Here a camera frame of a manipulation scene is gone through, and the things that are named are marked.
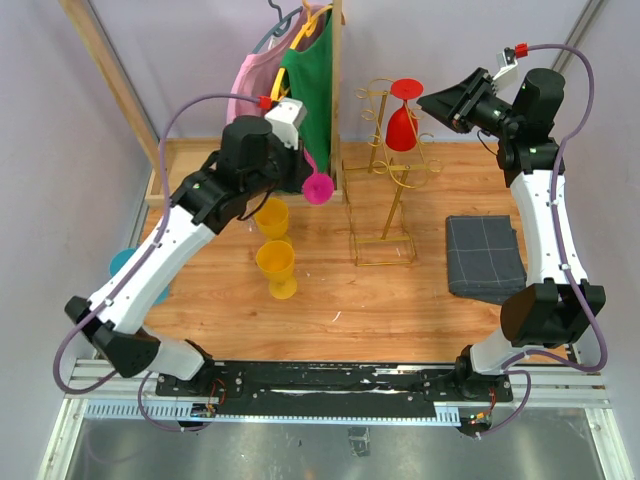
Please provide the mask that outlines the magenta plastic wine glass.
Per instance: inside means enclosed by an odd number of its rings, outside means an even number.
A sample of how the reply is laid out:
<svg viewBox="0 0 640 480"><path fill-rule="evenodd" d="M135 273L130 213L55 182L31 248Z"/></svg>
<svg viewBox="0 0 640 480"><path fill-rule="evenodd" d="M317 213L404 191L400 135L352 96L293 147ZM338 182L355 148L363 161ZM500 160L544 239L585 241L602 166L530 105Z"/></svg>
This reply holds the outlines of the magenta plastic wine glass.
<svg viewBox="0 0 640 480"><path fill-rule="evenodd" d="M334 183L328 174L318 171L315 160L306 149L303 155L312 173L302 185L302 194L311 205L323 205L333 196Z"/></svg>

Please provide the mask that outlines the red plastic wine glass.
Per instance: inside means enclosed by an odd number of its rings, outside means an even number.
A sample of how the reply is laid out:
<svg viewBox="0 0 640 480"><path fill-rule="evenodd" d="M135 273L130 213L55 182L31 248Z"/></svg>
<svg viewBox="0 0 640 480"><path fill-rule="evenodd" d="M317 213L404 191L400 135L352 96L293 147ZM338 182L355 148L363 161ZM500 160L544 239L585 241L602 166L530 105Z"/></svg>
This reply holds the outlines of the red plastic wine glass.
<svg viewBox="0 0 640 480"><path fill-rule="evenodd" d="M412 78L402 78L391 85L390 94L402 102L387 125L386 144L393 151L406 152L417 144L418 119L408 102L420 97L423 90L423 85Z"/></svg>

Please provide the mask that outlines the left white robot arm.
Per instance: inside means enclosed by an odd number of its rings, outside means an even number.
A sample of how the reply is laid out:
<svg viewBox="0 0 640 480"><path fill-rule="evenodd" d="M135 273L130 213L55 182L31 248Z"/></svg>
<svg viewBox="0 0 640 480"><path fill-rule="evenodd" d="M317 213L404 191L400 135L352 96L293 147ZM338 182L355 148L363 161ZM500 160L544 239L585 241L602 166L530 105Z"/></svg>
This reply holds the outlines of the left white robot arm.
<svg viewBox="0 0 640 480"><path fill-rule="evenodd" d="M145 317L186 262L243 217L251 199L295 179L305 163L301 122L275 110L237 117L225 127L219 150L184 178L154 233L118 274L89 298L67 302L67 316L120 376L168 374L195 396L212 388L214 371L204 365L204 353L185 340L150 333Z"/></svg>

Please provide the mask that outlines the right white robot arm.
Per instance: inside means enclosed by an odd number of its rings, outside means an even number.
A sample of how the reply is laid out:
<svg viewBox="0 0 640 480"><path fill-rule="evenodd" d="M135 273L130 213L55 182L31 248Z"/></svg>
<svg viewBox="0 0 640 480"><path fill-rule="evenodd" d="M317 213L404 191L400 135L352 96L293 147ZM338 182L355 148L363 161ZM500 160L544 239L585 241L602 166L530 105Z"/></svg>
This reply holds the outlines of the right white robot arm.
<svg viewBox="0 0 640 480"><path fill-rule="evenodd" d="M553 349L578 342L606 302L603 287L590 283L577 257L565 205L563 154L550 135L564 87L560 73L535 68L507 103L489 72L478 68L459 84L417 101L457 133L477 127L497 138L496 160L525 238L525 288L503 303L499 327L467 346L447 377L466 400L503 386L507 367L523 357L551 357Z"/></svg>

